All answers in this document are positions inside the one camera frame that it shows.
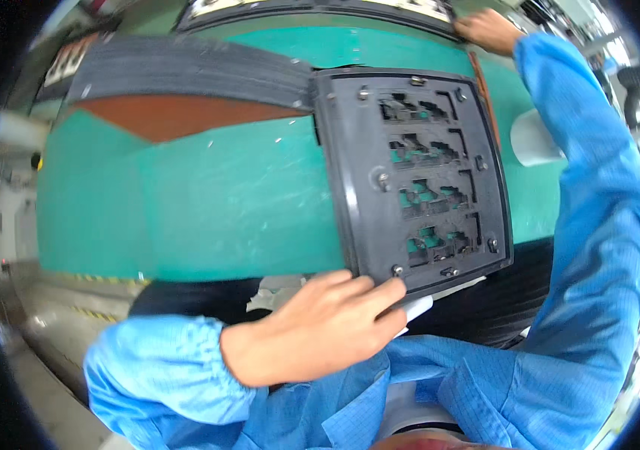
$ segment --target brown strip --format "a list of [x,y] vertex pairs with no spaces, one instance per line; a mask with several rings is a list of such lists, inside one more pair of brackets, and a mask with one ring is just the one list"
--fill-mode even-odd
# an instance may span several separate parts
[[197,95],[121,95],[84,100],[75,106],[153,143],[228,125],[309,114],[265,103]]
[[477,58],[475,52],[468,52],[469,62],[472,64],[472,69],[475,71],[475,77],[477,78],[477,88],[480,90],[480,95],[485,99],[487,105],[487,115],[490,116],[490,123],[493,126],[493,134],[495,135],[495,142],[498,145],[498,151],[502,151],[500,145],[500,129],[498,128],[498,121],[495,117],[495,110],[493,109],[493,102],[490,100],[490,90],[487,88],[487,81],[483,75],[483,68],[480,66],[480,60]]

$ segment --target wall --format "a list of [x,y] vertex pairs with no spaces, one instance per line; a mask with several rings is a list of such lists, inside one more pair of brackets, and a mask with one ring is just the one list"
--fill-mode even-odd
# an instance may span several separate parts
[[[6,263],[37,258],[37,227],[35,225],[35,202],[37,191],[33,187],[10,189],[5,183],[0,184],[0,266],[4,259]],[[15,224],[16,215],[20,217],[22,228],[19,235]]]

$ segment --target green surface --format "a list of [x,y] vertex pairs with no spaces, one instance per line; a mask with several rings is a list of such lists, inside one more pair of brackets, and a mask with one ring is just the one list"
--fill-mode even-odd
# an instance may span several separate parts
[[[307,59],[322,68],[364,64],[473,75],[463,49],[422,31],[319,14],[282,19],[196,35]],[[288,26],[300,20],[324,25]],[[550,236],[565,164],[519,164],[509,133],[514,119],[532,108],[529,95],[502,64],[483,60],[483,70],[501,132],[514,241]],[[76,112],[51,133],[39,177],[41,264],[60,272],[121,277],[143,272],[178,280],[341,267],[313,121],[291,121],[219,128],[152,146]]]

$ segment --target blue jacket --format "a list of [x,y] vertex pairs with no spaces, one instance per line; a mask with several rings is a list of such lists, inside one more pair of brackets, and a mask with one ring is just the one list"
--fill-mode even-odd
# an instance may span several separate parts
[[531,34],[515,59],[569,161],[549,296],[521,351],[400,337],[368,361],[268,395],[228,372],[217,320],[131,318],[85,358],[97,417],[143,449],[366,449],[388,385],[416,380],[416,400],[444,406],[474,442],[584,448],[612,410],[637,337],[640,155],[571,44]]

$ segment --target left hand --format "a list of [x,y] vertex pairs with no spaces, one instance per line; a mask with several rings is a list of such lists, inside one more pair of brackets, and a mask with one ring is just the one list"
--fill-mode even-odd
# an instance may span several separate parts
[[348,270],[311,279],[278,311],[258,322],[225,328],[225,365],[249,387],[316,380],[377,354],[407,324],[405,283],[392,278],[375,287]]

